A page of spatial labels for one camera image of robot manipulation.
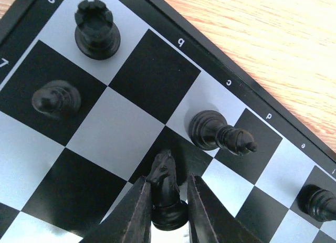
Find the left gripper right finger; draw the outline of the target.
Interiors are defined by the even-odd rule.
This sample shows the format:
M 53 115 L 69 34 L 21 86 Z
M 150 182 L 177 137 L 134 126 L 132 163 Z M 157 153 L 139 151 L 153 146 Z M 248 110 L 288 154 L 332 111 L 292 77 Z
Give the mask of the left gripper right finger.
M 224 207 L 198 175 L 187 181 L 190 242 L 261 242 Z

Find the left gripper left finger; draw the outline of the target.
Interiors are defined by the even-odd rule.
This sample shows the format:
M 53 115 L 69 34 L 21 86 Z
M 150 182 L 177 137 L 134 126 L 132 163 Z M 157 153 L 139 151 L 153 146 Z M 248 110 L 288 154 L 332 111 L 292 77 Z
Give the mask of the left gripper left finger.
M 150 242 L 151 184 L 140 177 L 111 214 L 81 242 Z

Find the black knight piece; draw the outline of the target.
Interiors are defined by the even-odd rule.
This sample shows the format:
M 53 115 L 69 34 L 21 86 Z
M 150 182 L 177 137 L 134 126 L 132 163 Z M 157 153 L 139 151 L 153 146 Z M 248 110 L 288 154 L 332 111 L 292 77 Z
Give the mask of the black knight piece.
M 151 184 L 152 223 L 162 231 L 173 231 L 188 222 L 188 204 L 180 199 L 175 159 L 170 150 L 155 156 L 146 177 Z

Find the black bishop piece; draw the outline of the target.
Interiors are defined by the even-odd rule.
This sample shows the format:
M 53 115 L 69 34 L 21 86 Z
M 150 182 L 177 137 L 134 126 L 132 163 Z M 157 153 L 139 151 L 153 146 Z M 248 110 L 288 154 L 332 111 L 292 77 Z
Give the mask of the black bishop piece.
M 194 145 L 204 151 L 219 148 L 237 156 L 257 151 L 251 133 L 229 125 L 225 117 L 214 110 L 196 114 L 188 125 L 188 135 Z

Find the black pawn piece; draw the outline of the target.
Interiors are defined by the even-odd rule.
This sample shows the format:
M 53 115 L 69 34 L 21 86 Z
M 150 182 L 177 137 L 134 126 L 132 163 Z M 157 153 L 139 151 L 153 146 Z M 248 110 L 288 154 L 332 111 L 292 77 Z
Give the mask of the black pawn piece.
M 65 80 L 53 80 L 33 93 L 33 108 L 45 116 L 62 120 L 75 115 L 81 107 L 79 90 Z

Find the black rook piece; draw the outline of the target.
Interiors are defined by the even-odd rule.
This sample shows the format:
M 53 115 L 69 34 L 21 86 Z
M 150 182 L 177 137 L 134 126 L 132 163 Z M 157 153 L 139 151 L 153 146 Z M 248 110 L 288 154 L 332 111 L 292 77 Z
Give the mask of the black rook piece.
M 75 22 L 75 42 L 83 54 L 94 60 L 106 60 L 118 51 L 120 32 L 104 2 L 81 1 L 75 12 Z

